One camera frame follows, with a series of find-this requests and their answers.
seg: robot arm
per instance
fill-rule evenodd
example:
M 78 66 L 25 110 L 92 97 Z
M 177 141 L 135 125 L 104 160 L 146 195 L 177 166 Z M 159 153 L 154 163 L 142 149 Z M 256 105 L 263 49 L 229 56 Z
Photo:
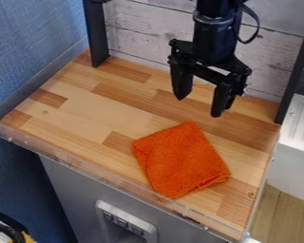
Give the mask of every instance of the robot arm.
M 252 70 L 235 55 L 238 41 L 251 43 L 259 30 L 256 14 L 244 2 L 246 0 L 198 0 L 193 42 L 170 41 L 172 50 L 168 63 L 176 97 L 182 100 L 192 91 L 194 75 L 215 84 L 212 117 L 220 117 L 231 107 L 236 95 L 243 94 L 247 78 L 252 74 Z M 238 37 L 243 12 L 258 23 L 257 31 L 247 41 Z M 226 70 L 229 74 L 223 75 L 209 66 Z

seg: black metal pole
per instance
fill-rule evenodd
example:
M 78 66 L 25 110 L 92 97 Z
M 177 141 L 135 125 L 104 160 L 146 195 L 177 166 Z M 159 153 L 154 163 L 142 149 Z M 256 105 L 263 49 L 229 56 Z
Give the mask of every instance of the black metal pole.
M 109 57 L 103 3 L 105 0 L 83 0 L 91 63 L 97 67 Z

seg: screw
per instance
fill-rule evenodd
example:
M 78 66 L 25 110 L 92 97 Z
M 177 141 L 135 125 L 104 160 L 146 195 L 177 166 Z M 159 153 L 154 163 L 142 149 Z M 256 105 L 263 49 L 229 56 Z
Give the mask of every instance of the screw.
M 249 198 L 255 198 L 255 194 L 254 194 L 254 193 L 249 193 L 249 194 L 248 194 L 248 197 L 249 197 Z

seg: white wooden wall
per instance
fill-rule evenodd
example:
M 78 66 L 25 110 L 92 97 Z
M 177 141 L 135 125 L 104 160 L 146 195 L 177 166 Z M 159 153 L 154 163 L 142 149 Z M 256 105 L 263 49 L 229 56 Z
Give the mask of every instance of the white wooden wall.
M 254 73 L 249 79 L 252 96 L 279 101 L 304 35 L 304 0 L 250 0 L 262 29 L 250 45 L 238 45 L 237 56 Z M 168 70 L 169 40 L 191 40 L 194 22 L 191 0 L 111 0 L 105 15 L 112 54 Z M 240 35 L 255 30 L 245 17 Z

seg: wood grain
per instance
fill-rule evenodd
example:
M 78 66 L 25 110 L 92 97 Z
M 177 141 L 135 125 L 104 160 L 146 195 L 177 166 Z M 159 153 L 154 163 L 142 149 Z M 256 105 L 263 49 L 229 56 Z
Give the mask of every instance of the wood grain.
M 169 41 L 174 38 L 192 40 L 194 22 L 191 12 L 158 6 L 170 0 L 153 1 L 151 5 L 138 3 L 136 0 L 110 1 L 106 5 L 109 10 L 105 14 L 110 34 L 109 43 L 116 55 L 147 65 L 163 66 L 168 70 Z M 280 1 L 282 0 L 266 0 L 261 1 L 260 5 L 263 6 L 265 2 L 269 8 Z M 285 1 L 296 5 L 296 0 Z M 304 7 L 304 3 L 298 5 L 300 8 Z M 267 19 L 277 16 L 283 18 L 283 15 L 274 14 Z M 241 38 L 246 39 L 254 31 L 255 27 L 242 26 Z M 299 36 L 263 28 L 250 45 L 237 45 L 237 56 L 253 70 L 253 75 L 248 79 L 248 94 L 279 101 L 291 76 L 301 43 L 302 38 Z
M 271 186 L 265 186 L 251 229 L 252 238 L 262 243 L 268 242 L 278 197 L 279 191 L 277 189 Z
M 93 68 L 88 60 L 85 52 L 18 105 L 2 120 L 16 131 L 1 132 L 22 142 L 24 138 L 16 132 L 35 138 L 28 144 L 31 149 L 168 210 L 188 214 L 180 206 L 185 205 L 194 210 L 190 217 L 227 238 L 240 240 L 276 143 L 279 127 L 271 121 L 277 104 L 237 99 L 232 110 L 213 119 L 209 115 L 213 87 L 196 83 L 189 98 L 178 102 L 167 72 L 113 57 Z M 183 196 L 176 200 L 179 204 L 170 203 L 148 191 L 149 181 L 131 144 L 188 121 L 199 123 L 232 178 Z
M 266 185 L 251 236 L 261 243 L 304 243 L 304 201 Z
M 31 94 L 29 98 L 39 103 L 45 103 L 54 108 L 60 107 L 67 100 L 67 98 L 63 96 L 51 93 L 42 88 L 37 89 L 37 91 Z
M 278 199 L 278 204 L 280 207 L 275 211 L 269 242 L 298 242 L 304 201 L 282 194 Z

